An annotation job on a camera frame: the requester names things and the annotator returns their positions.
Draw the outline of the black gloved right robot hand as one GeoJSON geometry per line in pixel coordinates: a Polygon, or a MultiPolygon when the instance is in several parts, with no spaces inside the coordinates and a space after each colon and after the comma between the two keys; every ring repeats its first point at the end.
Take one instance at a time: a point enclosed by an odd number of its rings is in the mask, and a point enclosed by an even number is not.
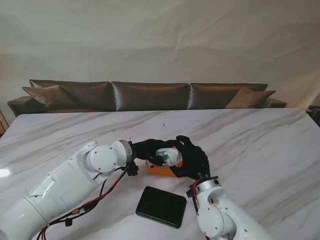
{"type": "Polygon", "coordinates": [[[194,145],[190,138],[178,135],[175,140],[165,142],[169,147],[175,147],[182,155],[182,165],[170,166],[176,177],[189,177],[198,180],[201,177],[210,177],[210,164],[206,153],[194,145]]]}

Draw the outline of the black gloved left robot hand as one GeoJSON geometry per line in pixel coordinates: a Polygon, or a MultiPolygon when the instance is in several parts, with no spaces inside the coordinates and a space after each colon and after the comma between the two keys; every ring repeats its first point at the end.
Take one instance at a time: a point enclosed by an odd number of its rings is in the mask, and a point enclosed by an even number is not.
{"type": "Polygon", "coordinates": [[[135,153],[135,157],[140,160],[146,160],[152,165],[175,166],[183,158],[182,154],[177,150],[177,140],[157,140],[147,139],[141,142],[131,143],[130,147],[135,153]]]}

